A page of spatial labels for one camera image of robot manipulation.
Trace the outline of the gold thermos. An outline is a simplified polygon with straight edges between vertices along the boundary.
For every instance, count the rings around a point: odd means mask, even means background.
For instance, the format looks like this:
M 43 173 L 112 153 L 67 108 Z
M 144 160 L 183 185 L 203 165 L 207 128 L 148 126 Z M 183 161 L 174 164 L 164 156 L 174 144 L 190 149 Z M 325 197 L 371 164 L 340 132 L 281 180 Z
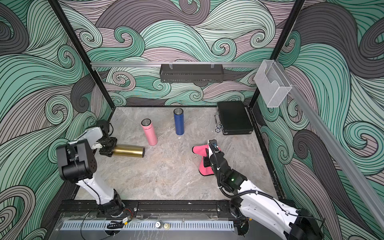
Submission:
M 143 158 L 145 156 L 145 148 L 132 145 L 117 144 L 112 152 L 113 156 Z

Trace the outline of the pink microfiber cloth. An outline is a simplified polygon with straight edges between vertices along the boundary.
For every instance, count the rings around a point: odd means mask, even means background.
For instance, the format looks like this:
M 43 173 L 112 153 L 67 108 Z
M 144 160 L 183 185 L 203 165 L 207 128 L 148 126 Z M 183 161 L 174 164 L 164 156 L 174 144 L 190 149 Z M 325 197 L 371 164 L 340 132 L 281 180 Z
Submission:
M 199 165 L 199 173 L 206 176 L 215 176 L 215 173 L 212 169 L 212 165 L 209 158 L 209 145 L 202 146 L 193 146 L 192 152 L 202 157 L 202 160 Z

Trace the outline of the blue thermos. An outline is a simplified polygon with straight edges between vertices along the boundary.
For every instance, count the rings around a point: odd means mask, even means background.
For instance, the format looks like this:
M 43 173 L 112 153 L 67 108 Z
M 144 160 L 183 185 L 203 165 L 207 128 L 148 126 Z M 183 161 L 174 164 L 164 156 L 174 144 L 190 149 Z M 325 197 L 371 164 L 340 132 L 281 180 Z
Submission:
M 181 108 L 174 109 L 174 121 L 176 134 L 181 136 L 185 132 L 184 127 L 184 110 Z

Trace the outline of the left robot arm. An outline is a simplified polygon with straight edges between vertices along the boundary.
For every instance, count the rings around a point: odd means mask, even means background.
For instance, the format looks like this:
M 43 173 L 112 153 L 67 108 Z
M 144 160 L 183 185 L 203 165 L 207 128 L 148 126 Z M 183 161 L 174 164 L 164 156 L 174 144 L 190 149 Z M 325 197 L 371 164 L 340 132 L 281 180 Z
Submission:
M 111 157 L 116 145 L 117 139 L 110 136 L 110 123 L 99 120 L 75 140 L 56 148 L 61 179 L 82 187 L 95 199 L 98 210 L 113 218 L 122 215 L 124 204 L 118 192 L 97 174 L 94 150 Z

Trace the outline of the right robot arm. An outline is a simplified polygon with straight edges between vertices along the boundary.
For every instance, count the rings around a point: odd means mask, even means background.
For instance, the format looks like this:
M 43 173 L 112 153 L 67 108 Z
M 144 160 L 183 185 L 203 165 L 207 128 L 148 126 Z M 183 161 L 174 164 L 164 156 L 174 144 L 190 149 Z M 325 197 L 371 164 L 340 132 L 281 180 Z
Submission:
M 206 158 L 217 178 L 219 190 L 231 199 L 232 215 L 254 220 L 282 240 L 322 240 L 318 219 L 307 210 L 288 206 L 256 187 L 239 172 L 231 169 L 224 153 L 206 149 Z

